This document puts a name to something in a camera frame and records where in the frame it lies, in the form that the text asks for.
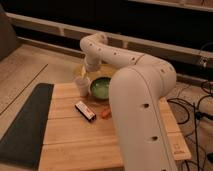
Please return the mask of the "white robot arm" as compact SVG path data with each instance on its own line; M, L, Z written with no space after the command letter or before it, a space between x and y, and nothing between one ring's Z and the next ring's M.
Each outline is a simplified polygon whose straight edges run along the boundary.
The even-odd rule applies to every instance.
M176 84L176 71L149 54L112 47L96 33L80 40L88 72L102 62L118 70L109 85L109 103L125 171L178 171L159 109L159 99Z

